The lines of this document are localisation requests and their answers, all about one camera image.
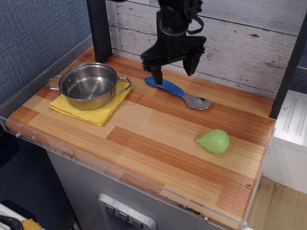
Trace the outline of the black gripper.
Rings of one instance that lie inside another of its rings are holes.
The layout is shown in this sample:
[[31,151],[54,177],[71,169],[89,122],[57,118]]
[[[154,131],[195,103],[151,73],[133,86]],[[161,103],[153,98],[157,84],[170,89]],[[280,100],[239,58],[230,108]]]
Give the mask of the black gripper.
[[195,34],[202,31],[204,23],[195,16],[194,20],[200,28],[188,30],[189,23],[181,18],[164,17],[161,11],[156,14],[157,40],[155,44],[141,54],[142,66],[150,71],[155,84],[162,85],[163,74],[161,66],[182,60],[183,67],[188,76],[192,76],[204,53],[204,36]]

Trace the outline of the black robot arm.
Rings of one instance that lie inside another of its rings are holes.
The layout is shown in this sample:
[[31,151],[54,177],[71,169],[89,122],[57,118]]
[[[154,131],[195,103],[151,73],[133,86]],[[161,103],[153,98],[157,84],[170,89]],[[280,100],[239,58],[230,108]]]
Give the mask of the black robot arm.
[[161,67],[183,61],[187,75],[195,73],[205,52],[206,37],[197,36],[204,22],[198,16],[201,0],[160,0],[156,14],[157,40],[141,54],[142,67],[156,84],[163,84]]

